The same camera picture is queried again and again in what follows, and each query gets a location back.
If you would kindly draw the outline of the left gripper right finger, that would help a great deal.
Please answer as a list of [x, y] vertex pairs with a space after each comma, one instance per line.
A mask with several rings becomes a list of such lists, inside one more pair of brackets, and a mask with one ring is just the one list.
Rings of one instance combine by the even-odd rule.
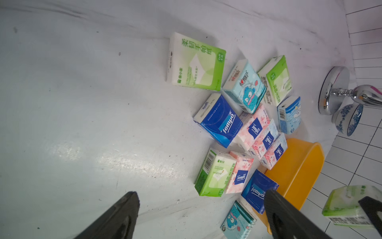
[[264, 206], [274, 239], [330, 238], [275, 190], [266, 191]]

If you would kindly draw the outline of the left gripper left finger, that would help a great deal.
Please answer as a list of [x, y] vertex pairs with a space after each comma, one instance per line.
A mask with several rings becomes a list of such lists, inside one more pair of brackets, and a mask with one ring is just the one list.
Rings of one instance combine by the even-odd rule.
[[76, 238], [131, 239], [136, 226], [139, 208], [138, 194], [133, 191], [127, 192]]

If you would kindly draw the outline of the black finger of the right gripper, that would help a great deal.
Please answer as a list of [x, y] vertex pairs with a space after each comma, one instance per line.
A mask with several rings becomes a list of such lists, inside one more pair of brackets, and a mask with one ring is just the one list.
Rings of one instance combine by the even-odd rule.
[[382, 236], [382, 202], [367, 196], [359, 200], [358, 203], [370, 219], [372, 225]]

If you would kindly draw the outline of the light blue tissue pack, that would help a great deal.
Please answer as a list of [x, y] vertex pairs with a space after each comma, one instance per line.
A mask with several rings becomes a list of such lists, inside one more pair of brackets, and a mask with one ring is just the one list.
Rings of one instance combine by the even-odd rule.
[[277, 107], [280, 130], [292, 134], [301, 123], [301, 98], [290, 96]]

